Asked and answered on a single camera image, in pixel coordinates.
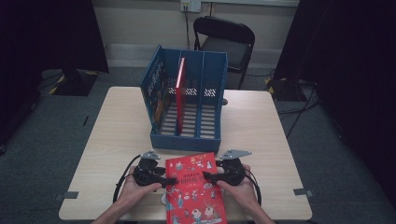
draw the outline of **wall outlet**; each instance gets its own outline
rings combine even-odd
[[[201,12],[201,1],[180,0],[180,11]]]

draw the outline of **wooden table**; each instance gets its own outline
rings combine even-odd
[[[221,145],[217,158],[227,149],[249,150],[241,158],[249,164],[262,191],[262,207],[275,220],[307,220],[312,211],[305,195],[294,189],[303,187],[271,95],[266,91],[225,91],[228,104],[221,112]],[[68,191],[76,199],[64,199],[59,216],[64,220],[92,220],[111,204],[116,183],[127,164],[138,154],[151,150],[149,116],[139,88],[113,87],[106,96],[90,139]],[[197,152],[154,149],[168,158]],[[164,189],[150,193],[133,211],[120,220],[165,220],[161,203]],[[227,219],[249,217],[224,194]]]

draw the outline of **chair seat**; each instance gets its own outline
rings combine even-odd
[[[242,70],[244,62],[247,61],[249,45],[208,36],[201,50],[226,52],[228,66],[236,70]]]

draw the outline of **chair backrest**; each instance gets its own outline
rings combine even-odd
[[[216,17],[205,16],[197,18],[194,21],[193,28],[196,41],[198,40],[198,34],[249,44],[251,48],[255,41],[254,33],[245,24]]]

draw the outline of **book cover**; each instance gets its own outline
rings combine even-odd
[[[176,105],[177,105],[177,133],[183,131],[184,109],[186,104],[186,59],[181,58],[176,83]]]
[[[166,110],[170,104],[163,48],[161,46],[157,48],[148,65],[148,70],[140,83],[140,90],[145,100],[152,132],[161,133]]]
[[[166,176],[177,178],[166,187],[167,223],[227,223],[221,189],[202,173],[217,172],[213,152],[166,160],[165,166]]]

